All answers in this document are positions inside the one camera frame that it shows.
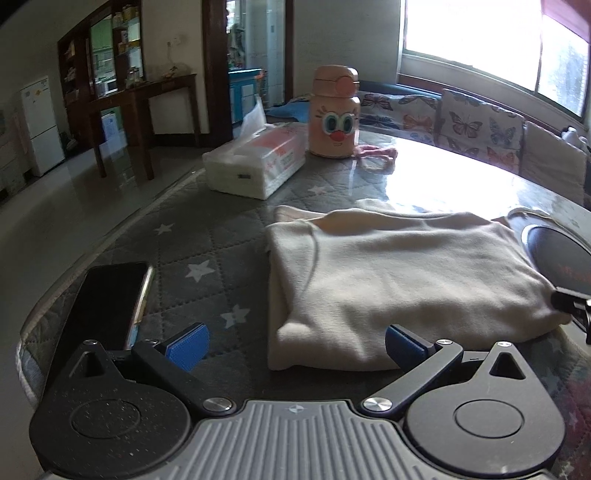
table leg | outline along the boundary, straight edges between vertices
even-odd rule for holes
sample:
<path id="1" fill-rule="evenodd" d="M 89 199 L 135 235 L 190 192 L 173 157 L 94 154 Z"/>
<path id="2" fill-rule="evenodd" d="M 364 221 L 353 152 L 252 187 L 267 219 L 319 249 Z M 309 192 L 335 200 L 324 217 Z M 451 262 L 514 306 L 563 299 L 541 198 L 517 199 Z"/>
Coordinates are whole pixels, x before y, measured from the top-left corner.
<path id="1" fill-rule="evenodd" d="M 193 133 L 195 134 L 195 146 L 199 147 L 199 134 L 201 128 L 199 127 L 199 109 L 197 107 L 197 88 L 195 87 L 195 79 L 191 78 L 189 84 L 189 103 L 191 104 L 191 116 L 193 117 Z"/>
<path id="2" fill-rule="evenodd" d="M 142 158 L 142 162 L 144 164 L 144 170 L 146 172 L 146 177 L 148 180 L 152 180 L 154 178 L 154 169 L 152 168 L 152 160 L 150 159 L 150 150 L 148 148 L 148 139 L 146 138 L 147 132 L 145 131 L 144 122 L 142 122 L 140 110 L 141 107 L 139 105 L 140 100 L 138 100 L 134 96 L 134 101 L 131 103 L 132 109 L 134 112 L 134 122 L 135 127 L 138 132 L 138 145 L 139 145 L 139 152 Z"/>
<path id="3" fill-rule="evenodd" d="M 97 124 L 97 122 L 99 125 L 101 125 L 100 112 L 91 113 L 88 116 L 88 130 L 90 132 L 90 144 L 92 145 L 92 148 L 95 151 L 96 166 L 99 169 L 99 175 L 101 178 L 105 178 L 107 176 L 107 171 L 105 170 L 105 163 L 103 162 L 103 157 L 100 154 L 100 138 L 99 138 L 99 134 L 95 128 L 95 125 Z"/>

curtain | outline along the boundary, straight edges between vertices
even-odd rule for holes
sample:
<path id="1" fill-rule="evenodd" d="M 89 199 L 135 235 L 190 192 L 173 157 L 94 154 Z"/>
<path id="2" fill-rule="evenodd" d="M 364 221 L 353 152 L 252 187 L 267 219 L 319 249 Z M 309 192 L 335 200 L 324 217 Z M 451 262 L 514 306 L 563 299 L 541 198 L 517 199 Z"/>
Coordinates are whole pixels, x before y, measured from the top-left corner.
<path id="1" fill-rule="evenodd" d="M 542 13 L 591 43 L 591 0 L 541 0 Z"/>

smartphone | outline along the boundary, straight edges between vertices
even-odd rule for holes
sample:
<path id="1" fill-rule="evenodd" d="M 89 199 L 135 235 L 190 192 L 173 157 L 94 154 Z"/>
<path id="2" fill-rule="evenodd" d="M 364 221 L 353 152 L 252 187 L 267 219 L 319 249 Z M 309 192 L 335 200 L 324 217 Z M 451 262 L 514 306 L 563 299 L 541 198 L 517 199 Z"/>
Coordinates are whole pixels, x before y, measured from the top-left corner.
<path id="1" fill-rule="evenodd" d="M 97 340 L 105 350 L 133 346 L 153 276 L 146 262 L 88 270 L 61 331 L 44 391 L 84 340 Z"/>

blue cabinet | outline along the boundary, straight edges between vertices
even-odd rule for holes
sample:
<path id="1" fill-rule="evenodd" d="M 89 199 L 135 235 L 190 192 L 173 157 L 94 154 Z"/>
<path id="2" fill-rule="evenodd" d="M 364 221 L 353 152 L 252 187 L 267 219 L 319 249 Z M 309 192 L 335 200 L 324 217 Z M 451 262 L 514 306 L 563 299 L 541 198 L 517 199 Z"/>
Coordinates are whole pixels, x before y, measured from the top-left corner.
<path id="1" fill-rule="evenodd" d="M 258 79 L 261 69 L 231 70 L 230 105 L 232 123 L 242 122 L 244 116 L 255 106 L 255 94 L 258 93 Z"/>

doorway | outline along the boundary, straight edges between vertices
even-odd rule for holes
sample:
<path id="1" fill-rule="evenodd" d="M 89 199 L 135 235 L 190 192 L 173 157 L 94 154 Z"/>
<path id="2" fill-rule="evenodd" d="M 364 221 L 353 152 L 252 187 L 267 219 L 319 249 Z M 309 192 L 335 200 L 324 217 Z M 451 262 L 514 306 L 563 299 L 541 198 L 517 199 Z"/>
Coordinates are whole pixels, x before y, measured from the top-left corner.
<path id="1" fill-rule="evenodd" d="M 255 106 L 284 101 L 285 0 L 227 0 L 232 127 Z"/>
<path id="2" fill-rule="evenodd" d="M 293 92 L 294 0 L 203 0 L 208 146 L 233 138 L 259 94 L 283 105 Z"/>

